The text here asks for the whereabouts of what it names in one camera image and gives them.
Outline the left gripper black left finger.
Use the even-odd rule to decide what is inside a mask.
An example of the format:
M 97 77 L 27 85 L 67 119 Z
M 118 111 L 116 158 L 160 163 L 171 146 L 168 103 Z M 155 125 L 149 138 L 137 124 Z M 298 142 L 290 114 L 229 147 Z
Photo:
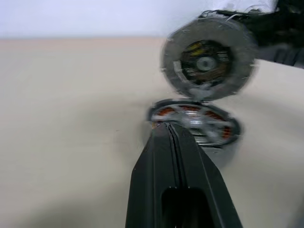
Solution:
M 171 134 L 163 123 L 152 130 L 133 168 L 125 228 L 164 228 L 163 196 L 175 186 Z

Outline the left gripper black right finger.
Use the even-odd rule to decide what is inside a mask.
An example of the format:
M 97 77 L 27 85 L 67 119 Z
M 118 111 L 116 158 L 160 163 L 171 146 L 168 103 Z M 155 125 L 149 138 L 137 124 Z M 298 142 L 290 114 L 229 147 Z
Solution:
M 223 177 L 190 132 L 173 125 L 183 197 L 178 228 L 243 228 Z

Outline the black motor rotor silver spokes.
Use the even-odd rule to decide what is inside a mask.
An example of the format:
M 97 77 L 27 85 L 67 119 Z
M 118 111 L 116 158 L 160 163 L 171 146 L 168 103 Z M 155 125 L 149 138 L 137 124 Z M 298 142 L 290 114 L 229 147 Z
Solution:
M 224 148 L 235 144 L 242 127 L 231 114 L 213 104 L 189 99 L 165 99 L 156 102 L 147 112 L 153 127 L 175 123 L 190 131 L 197 144 L 205 148 Z

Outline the motor stator copper windings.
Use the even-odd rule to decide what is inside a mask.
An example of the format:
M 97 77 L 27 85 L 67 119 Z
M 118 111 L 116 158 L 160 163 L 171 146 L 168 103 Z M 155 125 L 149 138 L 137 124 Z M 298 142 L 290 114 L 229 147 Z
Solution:
M 229 113 L 213 105 L 194 102 L 155 105 L 148 112 L 148 121 L 153 128 L 167 122 L 189 130 L 219 169 L 231 162 L 242 133 L 240 123 Z

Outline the silver finned rotor disc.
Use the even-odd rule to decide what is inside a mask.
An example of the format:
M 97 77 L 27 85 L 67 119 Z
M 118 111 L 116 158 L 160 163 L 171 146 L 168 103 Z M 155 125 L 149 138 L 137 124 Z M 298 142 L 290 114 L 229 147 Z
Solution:
M 237 21 L 195 19 L 167 38 L 161 70 L 181 95 L 210 102 L 242 89 L 253 71 L 257 48 L 253 36 Z

